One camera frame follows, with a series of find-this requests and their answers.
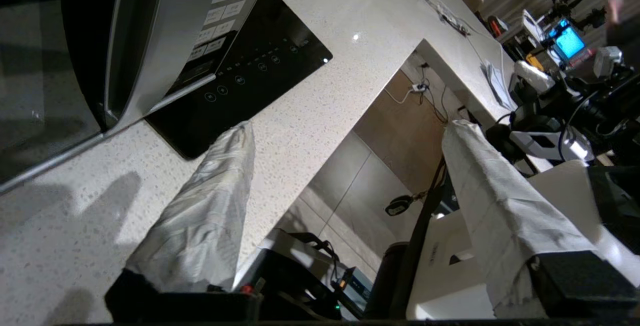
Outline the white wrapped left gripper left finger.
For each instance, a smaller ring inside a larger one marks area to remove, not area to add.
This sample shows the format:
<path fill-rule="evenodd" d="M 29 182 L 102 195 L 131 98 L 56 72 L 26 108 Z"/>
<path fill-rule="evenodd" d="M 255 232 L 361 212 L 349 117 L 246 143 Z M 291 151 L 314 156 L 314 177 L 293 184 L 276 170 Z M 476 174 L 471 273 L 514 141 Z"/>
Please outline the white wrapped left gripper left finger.
<path fill-rule="evenodd" d="M 125 269 L 160 292 L 231 291 L 255 151 L 251 121 L 222 133 L 126 260 Z"/>

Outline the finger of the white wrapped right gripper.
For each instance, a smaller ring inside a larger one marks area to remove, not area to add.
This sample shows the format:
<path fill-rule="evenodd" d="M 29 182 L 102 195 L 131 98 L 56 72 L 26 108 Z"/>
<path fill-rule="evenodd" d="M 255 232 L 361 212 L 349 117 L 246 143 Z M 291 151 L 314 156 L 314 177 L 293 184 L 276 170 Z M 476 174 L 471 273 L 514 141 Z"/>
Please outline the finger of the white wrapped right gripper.
<path fill-rule="evenodd" d="M 514 74 L 524 80 L 536 92 L 546 92 L 556 84 L 553 77 L 525 61 L 515 62 Z"/>

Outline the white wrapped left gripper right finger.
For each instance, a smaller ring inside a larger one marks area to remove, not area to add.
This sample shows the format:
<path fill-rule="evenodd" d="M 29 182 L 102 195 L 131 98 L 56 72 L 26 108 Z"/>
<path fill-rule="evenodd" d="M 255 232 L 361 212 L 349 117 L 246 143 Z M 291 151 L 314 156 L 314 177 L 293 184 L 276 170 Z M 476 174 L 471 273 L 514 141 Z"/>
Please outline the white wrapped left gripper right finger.
<path fill-rule="evenodd" d="M 546 318 L 526 262 L 536 255 L 594 251 L 594 245 L 487 141 L 478 124 L 451 121 L 442 151 L 494 315 Z"/>

